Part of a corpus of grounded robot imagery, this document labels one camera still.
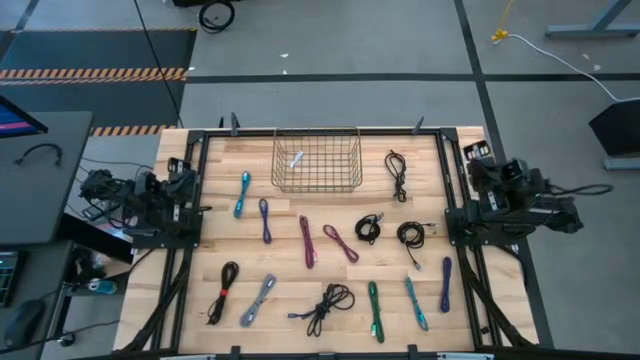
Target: keyboard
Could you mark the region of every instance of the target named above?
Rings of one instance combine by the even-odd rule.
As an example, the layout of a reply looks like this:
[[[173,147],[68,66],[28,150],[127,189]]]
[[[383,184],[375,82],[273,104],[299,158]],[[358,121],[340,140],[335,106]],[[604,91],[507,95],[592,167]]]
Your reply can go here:
[[[15,290],[17,272],[24,259],[19,251],[0,252],[0,307],[8,307]]]

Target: wire basket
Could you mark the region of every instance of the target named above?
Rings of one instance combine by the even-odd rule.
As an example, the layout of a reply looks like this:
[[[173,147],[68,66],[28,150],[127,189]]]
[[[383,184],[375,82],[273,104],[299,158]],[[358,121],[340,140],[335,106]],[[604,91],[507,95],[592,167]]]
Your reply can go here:
[[[283,192],[354,191],[362,184],[360,130],[276,129],[271,183]]]

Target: cable connector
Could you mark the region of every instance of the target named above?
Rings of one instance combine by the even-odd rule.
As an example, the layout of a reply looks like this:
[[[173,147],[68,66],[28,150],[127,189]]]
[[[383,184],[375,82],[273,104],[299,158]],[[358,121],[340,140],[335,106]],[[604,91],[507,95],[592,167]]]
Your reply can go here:
[[[507,30],[502,30],[500,28],[496,29],[496,33],[491,36],[491,41],[498,42],[504,38],[509,36],[509,32]]]

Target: black cable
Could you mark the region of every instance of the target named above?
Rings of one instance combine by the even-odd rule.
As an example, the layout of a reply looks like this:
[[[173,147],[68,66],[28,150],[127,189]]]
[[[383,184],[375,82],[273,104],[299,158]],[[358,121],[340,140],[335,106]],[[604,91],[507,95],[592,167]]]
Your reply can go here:
[[[358,235],[358,240],[368,241],[369,245],[373,245],[376,242],[378,236],[380,236],[380,225],[378,225],[378,221],[382,219],[382,216],[383,214],[370,214],[358,220],[355,228],[356,235]],[[365,225],[370,226],[369,232],[366,234],[362,232],[362,228]]]
[[[222,318],[222,309],[224,308],[229,288],[236,279],[236,276],[238,276],[239,271],[240,267],[233,261],[229,261],[222,267],[222,274],[220,275],[222,289],[220,289],[220,296],[209,306],[209,310],[207,311],[209,321],[207,321],[207,325],[215,325],[220,321],[220,318]]]
[[[395,194],[393,194],[393,196],[400,202],[406,202],[407,192],[402,188],[402,185],[404,185],[404,173],[407,171],[407,162],[404,160],[404,156],[393,152],[393,150],[389,151],[389,154],[387,154],[387,156],[384,158],[384,164],[387,166],[387,170],[389,170],[391,176],[393,176],[393,178],[395,179],[396,192]],[[401,166],[399,170],[393,163],[394,159],[400,162]]]
[[[416,259],[413,258],[413,255],[411,255],[411,251],[409,249],[419,249],[424,246],[424,228],[422,226],[423,225],[418,222],[408,221],[400,225],[400,227],[398,227],[398,231],[396,232],[398,240],[400,240],[400,242],[407,247],[407,252],[411,257],[411,261],[413,261],[413,266],[415,266],[418,270],[422,269],[422,266],[420,266]],[[411,239],[407,239],[407,231],[409,230],[414,230],[416,232],[416,235]]]
[[[613,185],[609,185],[609,184],[593,184],[593,185],[580,186],[574,189],[565,189],[560,186],[552,185],[552,184],[549,184],[549,187],[552,190],[551,194],[556,196],[569,195],[569,194],[582,195],[582,196],[597,196],[597,195],[603,195],[613,191]]]
[[[227,20],[222,25],[216,25],[216,24],[213,23],[213,21],[218,19],[217,16],[213,19],[213,21],[211,21],[211,20],[209,20],[209,18],[205,17],[205,13],[213,5],[222,5],[222,6],[226,7],[227,9],[229,9],[229,11],[230,11],[229,20]],[[231,23],[233,22],[233,20],[235,18],[236,18],[236,9],[233,7],[233,5],[231,5],[231,2],[227,1],[227,0],[212,0],[212,1],[209,1],[208,3],[206,3],[206,4],[204,4],[202,6],[202,8],[200,9],[200,13],[198,14],[198,19],[200,20],[200,26],[202,27],[202,31],[204,31],[206,33],[209,33],[209,34],[217,34],[217,33],[221,32],[221,31],[223,31],[224,29],[228,28],[229,25],[231,25]]]
[[[351,304],[345,307],[338,306],[339,302],[348,297],[351,297]],[[313,315],[313,318],[307,327],[307,336],[315,335],[318,337],[320,336],[320,333],[322,333],[322,320],[324,320],[324,317],[329,313],[332,306],[338,310],[349,310],[353,305],[355,305],[355,303],[356,298],[348,287],[340,284],[329,284],[329,286],[327,286],[327,291],[322,294],[322,301],[316,304],[316,307],[313,308],[313,310],[304,314],[289,313],[287,317],[290,319],[301,318],[302,320],[305,320]]]
[[[96,328],[96,327],[99,327],[99,326],[113,325],[113,324],[117,324],[119,322],[120,322],[120,320],[114,320],[114,321],[110,321],[110,322],[106,322],[106,323],[97,323],[97,324],[81,327],[79,329],[75,329],[75,330],[71,330],[71,331],[65,331],[62,334],[58,334],[58,335],[54,335],[54,336],[51,336],[51,337],[48,337],[48,338],[45,338],[45,339],[42,339],[42,340],[34,341],[34,342],[31,342],[31,343],[26,344],[26,345],[21,345],[21,346],[17,346],[17,347],[10,347],[10,348],[6,348],[4,350],[0,350],[0,355],[8,354],[10,352],[14,352],[14,351],[26,349],[26,348],[29,348],[29,347],[32,347],[32,346],[44,344],[44,343],[49,342],[49,341],[58,340],[61,336],[64,336],[64,335],[77,334],[77,333],[79,333],[81,331],[93,329],[93,328]]]
[[[164,86],[167,88],[167,91],[169,92],[169,97],[171,98],[173,109],[176,111],[176,116],[178,117],[178,123],[180,124],[180,127],[184,128],[184,124],[182,123],[182,118],[180,117],[180,108],[178,108],[178,102],[176,101],[176,98],[173,96],[173,92],[169,87],[167,78],[164,76],[164,72],[162,71],[162,66],[160,65],[158,54],[156,53],[156,49],[153,47],[153,43],[151,42],[151,37],[149,36],[149,31],[147,30],[147,25],[144,23],[144,19],[142,18],[142,12],[140,11],[138,0],[133,0],[133,3],[136,5],[136,10],[138,11],[138,17],[140,18],[140,24],[142,25],[142,30],[144,30],[144,36],[147,38],[147,42],[149,43],[149,48],[151,49],[151,53],[153,54],[153,59],[156,61],[156,66],[158,67],[160,76],[162,76],[162,82],[164,82]]]

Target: wooden table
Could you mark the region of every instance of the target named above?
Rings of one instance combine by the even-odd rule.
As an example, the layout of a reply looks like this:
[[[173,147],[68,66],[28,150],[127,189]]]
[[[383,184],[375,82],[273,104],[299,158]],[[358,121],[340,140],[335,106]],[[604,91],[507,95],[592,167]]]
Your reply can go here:
[[[182,158],[187,130],[162,133],[155,173],[167,175],[170,157]],[[460,145],[483,139],[481,127],[458,128]],[[182,328],[180,353],[229,353],[232,345],[243,353],[313,352],[404,352],[407,344],[419,351],[473,350],[462,280],[455,249],[449,244],[444,222],[446,197],[435,139],[425,136],[362,136],[363,184],[350,194],[282,193],[271,184],[271,137],[219,137],[209,143],[201,206],[212,206],[204,215],[200,247],[194,252]],[[393,149],[407,160],[405,189],[407,202],[393,194],[392,178],[384,157]],[[448,159],[453,156],[448,148]],[[244,215],[233,217],[241,188],[241,173],[249,171],[252,182],[247,192]],[[269,201],[269,227],[273,243],[262,241],[262,218],[258,200]],[[375,245],[358,241],[354,224],[364,215],[384,212],[382,234]],[[298,215],[309,219],[310,232],[319,260],[312,270],[304,263]],[[396,229],[406,221],[439,224],[437,233],[427,235],[414,257],[422,265],[417,271]],[[322,232],[333,225],[345,242],[360,254],[350,263],[343,250]],[[131,275],[122,309],[115,348],[127,344],[156,306],[165,261],[165,251],[155,251]],[[449,256],[451,311],[439,311],[442,289],[442,259]],[[529,301],[518,262],[493,248],[485,248],[485,259],[494,299],[532,342],[537,341]],[[220,291],[220,271],[227,261],[240,265],[240,273],[229,291],[223,317],[216,326],[206,325],[207,309]],[[250,328],[239,325],[240,316],[254,301],[265,274],[278,278]],[[429,323],[424,332],[415,320],[403,280],[413,280],[420,306]],[[375,280],[380,294],[386,341],[379,344],[370,334],[372,311],[367,283]],[[308,321],[288,319],[287,313],[311,310],[330,283],[347,285],[356,296],[348,311],[332,310],[323,322],[322,336],[307,337]],[[486,314],[480,301],[481,324]],[[165,321],[172,318],[167,312]],[[165,325],[163,345],[168,344],[170,325]]]

